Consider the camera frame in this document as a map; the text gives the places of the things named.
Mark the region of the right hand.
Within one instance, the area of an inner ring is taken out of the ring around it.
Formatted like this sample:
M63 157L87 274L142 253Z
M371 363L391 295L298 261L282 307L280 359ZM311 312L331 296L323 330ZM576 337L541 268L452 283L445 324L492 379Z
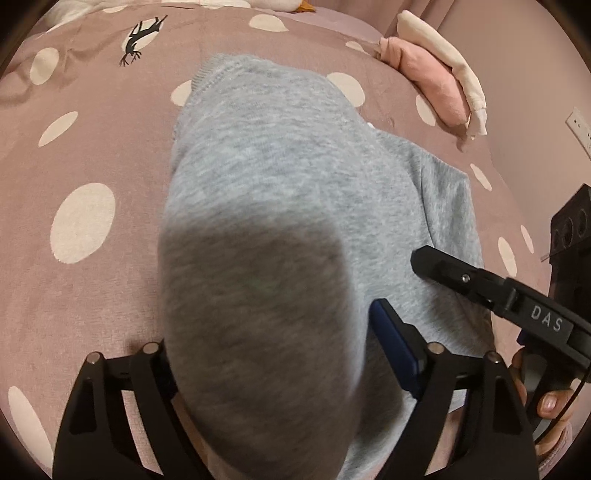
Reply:
M510 367L510 373L516 384L518 393L523 403L527 400L527 390L523 382L521 381L522 363L523 363L524 349L518 350L513 358ZM560 416L565 406L573 396L574 391L572 389L558 390L548 392L539 401L537 412L538 415L543 419L554 420ZM573 416L576 406L572 404L568 410L562 415L556 425L536 444L536 453L538 460L542 461L550 455L550 452L559 444L559 441L570 426L570 419Z

